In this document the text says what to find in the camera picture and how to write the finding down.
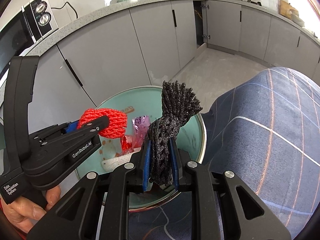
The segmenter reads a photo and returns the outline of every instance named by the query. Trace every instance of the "black foam net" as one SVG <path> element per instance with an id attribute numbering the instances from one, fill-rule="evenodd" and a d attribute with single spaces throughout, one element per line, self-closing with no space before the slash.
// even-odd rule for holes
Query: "black foam net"
<path id="1" fill-rule="evenodd" d="M 172 185 L 172 171 L 169 158 L 168 140 L 177 139 L 180 127 L 202 110 L 200 101 L 192 88 L 178 81 L 162 84 L 162 117 L 150 124 L 144 138 L 151 140 L 150 182 L 158 185 Z"/>

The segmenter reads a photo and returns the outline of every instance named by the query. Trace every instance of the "blue plaid fabric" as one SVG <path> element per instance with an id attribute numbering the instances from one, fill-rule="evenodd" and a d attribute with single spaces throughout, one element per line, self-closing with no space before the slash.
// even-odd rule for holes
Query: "blue plaid fabric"
<path id="1" fill-rule="evenodd" d="M 210 171 L 234 171 L 294 238 L 319 201 L 320 87 L 274 67 L 221 95 L 203 114 Z M 129 239 L 191 239 L 191 194 L 129 215 Z"/>

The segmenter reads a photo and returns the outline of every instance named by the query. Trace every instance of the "human hand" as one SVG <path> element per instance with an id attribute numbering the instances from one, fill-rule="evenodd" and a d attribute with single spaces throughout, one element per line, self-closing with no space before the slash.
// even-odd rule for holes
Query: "human hand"
<path id="1" fill-rule="evenodd" d="M 1 198 L 3 213 L 11 224 L 19 228 L 25 233 L 28 233 L 33 227 L 30 219 L 40 220 L 46 211 L 50 210 L 55 203 L 60 199 L 61 189 L 59 186 L 49 189 L 46 193 L 47 206 L 42 209 L 39 205 L 31 200 L 19 197 L 11 204 L 7 205 Z"/>

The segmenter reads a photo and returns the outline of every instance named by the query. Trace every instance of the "kitchen counter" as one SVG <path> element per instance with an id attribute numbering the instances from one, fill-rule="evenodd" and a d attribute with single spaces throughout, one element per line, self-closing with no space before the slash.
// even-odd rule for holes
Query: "kitchen counter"
<path id="1" fill-rule="evenodd" d="M 161 1 L 170 1 L 170 0 L 129 0 L 129 1 L 124 1 L 121 3 L 116 3 L 112 4 L 107 7 L 103 7 L 99 10 L 96 10 L 92 13 L 89 13 L 83 17 L 80 17 L 79 19 L 76 19 L 75 21 L 69 23 L 68 25 L 58 29 L 55 31 L 53 34 L 51 34 L 49 37 L 45 38 L 41 43 L 39 43 L 36 47 L 34 47 L 27 55 L 28 56 L 41 56 L 44 54 L 48 49 L 50 49 L 54 44 L 58 43 L 61 41 L 63 38 L 68 36 L 69 34 L 75 32 L 76 30 L 80 29 L 81 27 L 98 20 L 102 17 L 108 16 L 110 14 L 132 8 L 135 6 L 139 5 L 144 5 L 144 4 L 149 4 L 149 3 L 154 3 L 154 2 L 161 2 Z M 223 1 L 223 2 L 230 2 L 230 3 L 236 3 L 236 4 L 241 4 L 244 6 L 248 6 L 251 8 L 255 8 L 257 10 L 269 13 L 275 17 L 278 17 L 287 23 L 293 25 L 294 27 L 298 28 L 301 30 L 303 33 L 308 35 L 313 41 L 315 41 L 319 46 L 320 46 L 320 41 L 316 39 L 314 36 L 311 35 L 307 30 L 304 28 L 301 28 L 299 25 L 295 24 L 293 21 L 281 16 L 280 14 L 276 13 L 275 11 L 263 8 L 261 6 L 248 3 L 246 1 L 241 1 L 241 0 L 216 0 L 216 1 Z"/>

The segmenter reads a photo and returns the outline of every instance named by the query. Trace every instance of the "tile floor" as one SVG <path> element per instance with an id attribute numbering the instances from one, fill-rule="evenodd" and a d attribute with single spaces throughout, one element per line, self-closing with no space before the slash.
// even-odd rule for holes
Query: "tile floor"
<path id="1" fill-rule="evenodd" d="M 241 85 L 265 66 L 238 55 L 206 48 L 185 66 L 171 81 L 185 82 L 192 87 L 206 113 L 217 97 Z"/>

